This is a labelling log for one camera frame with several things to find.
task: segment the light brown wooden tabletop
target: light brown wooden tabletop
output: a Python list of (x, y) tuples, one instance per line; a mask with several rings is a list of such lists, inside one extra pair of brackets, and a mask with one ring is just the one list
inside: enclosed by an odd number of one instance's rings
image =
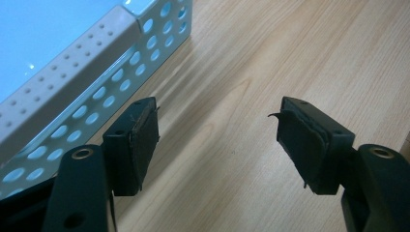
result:
[(143, 191), (115, 199), (119, 231), (345, 231), (342, 188), (304, 189), (267, 116), (303, 99), (356, 133), (355, 148), (399, 150), (410, 1), (194, 0), (191, 36), (130, 102), (149, 96), (161, 139)]

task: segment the plastic container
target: plastic container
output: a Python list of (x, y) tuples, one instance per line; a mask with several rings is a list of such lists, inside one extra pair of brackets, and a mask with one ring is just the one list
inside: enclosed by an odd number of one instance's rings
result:
[[(98, 7), (98, 13), (93, 14), (87, 23), (117, 5), (115, 1), (104, 3), (105, 6)], [(92, 81), (84, 92), (76, 96), (75, 100), (18, 154), (2, 164), (0, 199), (53, 176), (57, 172), (62, 155), (71, 148), (84, 144), (190, 35), (192, 0), (129, 0), (120, 5), (136, 18), (139, 28), (136, 42), (117, 57), (108, 69)], [(82, 43), (81, 48), (86, 51), (87, 46), (87, 43)], [(44, 62), (44, 69), (50, 65), (52, 62)], [(0, 101), (3, 101), (1, 106), (8, 103), (8, 99)], [(26, 119), (25, 125), (30, 125), (29, 120), (30, 118)]]

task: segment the light blue plastic basket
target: light blue plastic basket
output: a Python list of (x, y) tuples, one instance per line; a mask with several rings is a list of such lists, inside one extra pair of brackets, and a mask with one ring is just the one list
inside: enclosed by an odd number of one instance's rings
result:
[(192, 0), (128, 0), (122, 6), (137, 18), (142, 37), (1, 167), (0, 199), (52, 177), (62, 155), (84, 144), (190, 35)]

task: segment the blue basket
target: blue basket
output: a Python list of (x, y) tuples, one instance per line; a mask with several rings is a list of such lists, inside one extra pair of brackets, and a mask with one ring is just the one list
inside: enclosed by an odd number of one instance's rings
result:
[(128, 0), (122, 7), (137, 19), (141, 37), (1, 167), (0, 199), (55, 175), (62, 155), (85, 144), (190, 35), (192, 0)]

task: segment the wood grain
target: wood grain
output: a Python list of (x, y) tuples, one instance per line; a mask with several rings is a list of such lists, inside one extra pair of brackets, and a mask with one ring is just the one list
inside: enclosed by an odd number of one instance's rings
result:
[(157, 98), (161, 140), (144, 190), (116, 198), (119, 230), (345, 231), (342, 189), (303, 189), (267, 115), (283, 96), (300, 98), (356, 133), (356, 148), (399, 150), (410, 131), (410, 2), (193, 3), (190, 38), (130, 99)]

